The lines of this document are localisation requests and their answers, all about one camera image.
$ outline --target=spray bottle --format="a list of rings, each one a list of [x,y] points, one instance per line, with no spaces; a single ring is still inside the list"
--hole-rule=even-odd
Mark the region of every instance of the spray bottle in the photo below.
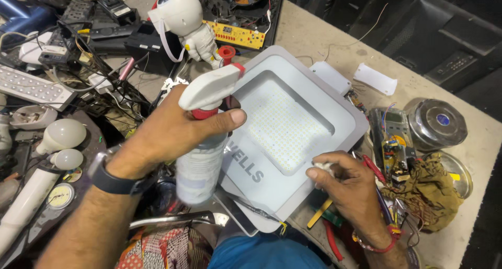
[[[202,74],[188,85],[178,105],[192,111],[197,120],[216,115],[244,70],[236,63]],[[227,136],[227,133],[211,136],[176,160],[176,193],[181,201],[194,205],[211,198],[218,182]]]

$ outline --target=digital display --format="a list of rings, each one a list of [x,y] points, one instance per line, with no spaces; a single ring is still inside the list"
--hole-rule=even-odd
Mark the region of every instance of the digital display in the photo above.
[[[380,115],[383,117],[384,116],[384,111],[380,112]],[[386,121],[391,121],[391,122],[396,122],[396,123],[403,123],[403,118],[399,113],[393,113],[393,112],[388,112],[385,116]]]

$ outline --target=led bulb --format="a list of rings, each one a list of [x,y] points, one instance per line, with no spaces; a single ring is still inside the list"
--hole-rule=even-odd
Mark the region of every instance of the led bulb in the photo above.
[[[38,154],[52,153],[56,150],[72,148],[82,143],[87,130],[74,119],[59,119],[52,122],[44,131],[44,139],[37,146]]]
[[[84,156],[78,150],[68,148],[61,150],[51,157],[51,163],[61,170],[72,170],[80,166],[84,161]]]

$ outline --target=black watch strap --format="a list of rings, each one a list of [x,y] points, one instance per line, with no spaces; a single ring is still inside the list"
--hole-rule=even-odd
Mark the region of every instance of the black watch strap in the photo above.
[[[147,176],[139,180],[117,178],[108,173],[104,163],[101,162],[92,177],[92,184],[110,194],[135,195],[146,191],[156,180],[155,176]]]

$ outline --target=wristwatch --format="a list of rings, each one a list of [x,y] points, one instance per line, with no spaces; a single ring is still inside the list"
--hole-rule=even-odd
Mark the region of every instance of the wristwatch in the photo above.
[[[98,189],[116,195],[136,195],[146,191],[157,180],[157,176],[146,176],[138,180],[123,179],[113,176],[106,171],[105,165],[111,157],[122,147],[116,145],[96,155],[87,173],[92,178],[92,184]]]

